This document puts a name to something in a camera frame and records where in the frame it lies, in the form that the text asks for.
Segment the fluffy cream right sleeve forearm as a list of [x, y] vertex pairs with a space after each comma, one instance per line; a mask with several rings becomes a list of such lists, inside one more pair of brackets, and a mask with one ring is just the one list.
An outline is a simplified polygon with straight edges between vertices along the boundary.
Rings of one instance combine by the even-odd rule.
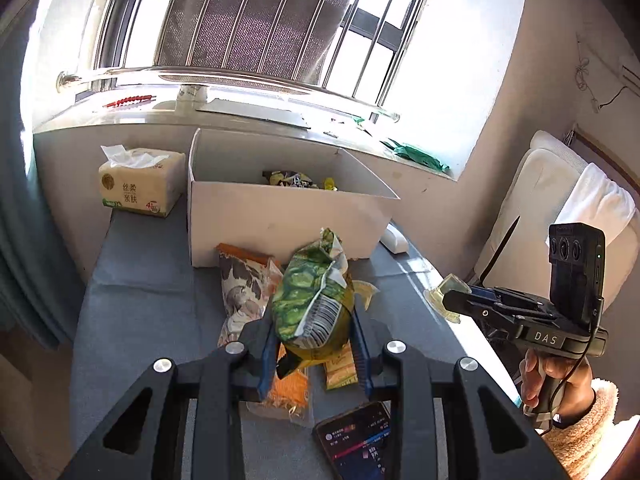
[[598, 447], [614, 426], [618, 389], [612, 382], [593, 379], [594, 401], [585, 416], [566, 428], [553, 427], [542, 440], [572, 479], [585, 479], [598, 456]]

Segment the person's right hand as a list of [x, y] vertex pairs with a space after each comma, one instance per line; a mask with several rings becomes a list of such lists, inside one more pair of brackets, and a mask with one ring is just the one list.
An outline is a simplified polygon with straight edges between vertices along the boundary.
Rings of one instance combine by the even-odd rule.
[[577, 364], [574, 360], [560, 356], [540, 356], [536, 351], [528, 349], [520, 363], [523, 403], [529, 408], [536, 408], [544, 383], [541, 370], [547, 377], [563, 379], [570, 374], [574, 366], [576, 370], [565, 383], [558, 415], [562, 425], [573, 425], [581, 420], [590, 411], [596, 396], [591, 387], [592, 370], [587, 360]]

